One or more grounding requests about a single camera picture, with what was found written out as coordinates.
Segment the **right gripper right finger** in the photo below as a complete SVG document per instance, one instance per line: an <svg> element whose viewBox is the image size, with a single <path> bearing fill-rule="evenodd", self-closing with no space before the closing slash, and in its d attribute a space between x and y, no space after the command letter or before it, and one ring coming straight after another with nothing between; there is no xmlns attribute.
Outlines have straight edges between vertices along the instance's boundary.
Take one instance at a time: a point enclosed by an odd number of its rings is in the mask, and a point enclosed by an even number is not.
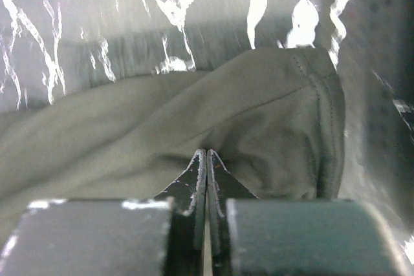
<svg viewBox="0 0 414 276"><path fill-rule="evenodd" d="M214 275L406 275L391 228L372 204L258 198L206 155Z"/></svg>

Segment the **black t shirt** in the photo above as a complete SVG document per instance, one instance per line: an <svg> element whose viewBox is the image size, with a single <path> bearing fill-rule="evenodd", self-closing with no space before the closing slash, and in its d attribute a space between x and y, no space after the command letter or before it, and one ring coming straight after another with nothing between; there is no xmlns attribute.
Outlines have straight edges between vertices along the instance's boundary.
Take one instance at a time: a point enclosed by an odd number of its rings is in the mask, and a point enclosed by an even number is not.
<svg viewBox="0 0 414 276"><path fill-rule="evenodd" d="M262 48L211 71L137 76L1 115L1 242L28 203L149 198L198 149L261 198L334 198L345 103L328 53Z"/></svg>

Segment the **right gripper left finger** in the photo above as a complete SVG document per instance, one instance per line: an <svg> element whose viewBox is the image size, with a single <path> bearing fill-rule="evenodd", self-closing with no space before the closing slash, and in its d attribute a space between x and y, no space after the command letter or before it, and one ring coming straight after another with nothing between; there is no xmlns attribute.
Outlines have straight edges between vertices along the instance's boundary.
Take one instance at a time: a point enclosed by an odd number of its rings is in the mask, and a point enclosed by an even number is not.
<svg viewBox="0 0 414 276"><path fill-rule="evenodd" d="M206 151L152 199L32 201L2 275L202 275Z"/></svg>

